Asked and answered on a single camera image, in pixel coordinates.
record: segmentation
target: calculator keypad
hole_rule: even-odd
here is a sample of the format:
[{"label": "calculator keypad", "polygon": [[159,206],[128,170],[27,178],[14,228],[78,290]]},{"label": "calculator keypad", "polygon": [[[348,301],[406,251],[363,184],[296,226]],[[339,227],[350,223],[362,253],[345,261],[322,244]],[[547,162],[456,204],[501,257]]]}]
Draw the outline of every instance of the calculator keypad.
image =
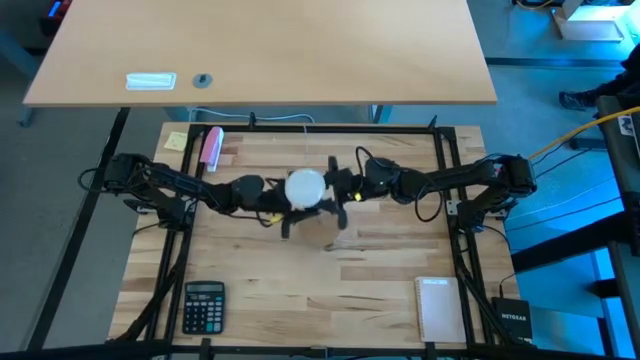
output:
[{"label": "calculator keypad", "polygon": [[187,295],[182,324],[183,333],[206,335],[222,332],[224,299],[219,295],[216,293]]}]

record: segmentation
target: person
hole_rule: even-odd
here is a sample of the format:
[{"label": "person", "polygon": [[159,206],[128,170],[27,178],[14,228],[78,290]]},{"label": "person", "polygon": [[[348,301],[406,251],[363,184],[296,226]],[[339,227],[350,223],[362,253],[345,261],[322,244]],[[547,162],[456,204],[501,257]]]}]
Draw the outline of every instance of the person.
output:
[{"label": "person", "polygon": [[571,110],[587,110],[595,107],[596,99],[603,95],[640,94],[640,46],[636,45],[621,65],[625,69],[623,73],[595,89],[580,92],[561,91],[558,94],[560,105]]}]

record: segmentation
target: white notepad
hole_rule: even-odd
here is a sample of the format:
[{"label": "white notepad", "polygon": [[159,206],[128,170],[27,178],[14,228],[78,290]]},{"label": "white notepad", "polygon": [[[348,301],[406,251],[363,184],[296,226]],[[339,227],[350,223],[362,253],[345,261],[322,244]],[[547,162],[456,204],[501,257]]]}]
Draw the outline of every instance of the white notepad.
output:
[{"label": "white notepad", "polygon": [[456,278],[416,278],[416,298],[423,342],[466,342]]}]

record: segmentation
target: yellow sticky note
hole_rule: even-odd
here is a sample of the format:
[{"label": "yellow sticky note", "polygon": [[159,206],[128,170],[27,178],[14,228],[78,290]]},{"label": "yellow sticky note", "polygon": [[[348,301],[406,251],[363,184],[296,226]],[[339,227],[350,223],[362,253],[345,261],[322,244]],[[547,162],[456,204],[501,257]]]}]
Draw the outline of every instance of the yellow sticky note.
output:
[{"label": "yellow sticky note", "polygon": [[176,131],[172,131],[169,134],[169,139],[167,143],[164,144],[165,149],[175,150],[175,151],[184,151],[184,148],[187,146],[187,134],[179,133]]}]

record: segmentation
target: wooden tabletop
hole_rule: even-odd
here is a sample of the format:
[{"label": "wooden tabletop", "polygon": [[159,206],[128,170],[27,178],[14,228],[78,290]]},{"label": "wooden tabletop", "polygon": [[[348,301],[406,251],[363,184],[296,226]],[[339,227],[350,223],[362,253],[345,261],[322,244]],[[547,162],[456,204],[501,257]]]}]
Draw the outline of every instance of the wooden tabletop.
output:
[{"label": "wooden tabletop", "polygon": [[[134,72],[172,91],[127,91]],[[206,89],[197,74],[213,77]],[[465,0],[74,0],[31,106],[484,104]]]},{"label": "wooden tabletop", "polygon": [[[183,154],[163,146],[172,131],[187,132],[188,126],[164,124],[155,161],[180,168]],[[457,127],[456,132],[463,163],[484,155],[479,128]],[[357,171],[356,145],[402,166],[437,169],[431,135],[227,133],[218,170],[205,173],[203,179],[221,183],[245,174],[282,177],[299,167],[324,171],[329,155]],[[469,188],[471,196],[479,191]],[[437,206],[438,197],[432,194],[419,208],[426,217]],[[291,239],[282,241],[279,227],[265,229],[256,221],[230,219],[198,206],[185,281],[226,284],[225,330],[214,337],[216,345],[424,347],[413,281],[418,276],[455,276],[445,216],[423,224],[413,206],[390,198],[349,203],[346,208],[349,226],[338,236],[340,249],[325,252],[323,244],[301,239],[301,225],[292,228]],[[154,216],[141,216],[138,227],[154,222]],[[502,229],[495,220],[487,224]],[[110,336],[124,332],[151,298],[165,233],[152,228],[133,239]],[[493,232],[478,234],[477,243],[488,296],[496,296],[499,281],[513,273],[507,244]],[[518,298],[514,277],[505,281],[505,293]],[[200,336],[181,331],[182,303],[183,299],[174,342],[197,345]],[[160,315],[160,335],[167,304]],[[476,339],[482,341],[477,305],[473,300],[471,305]]]}]

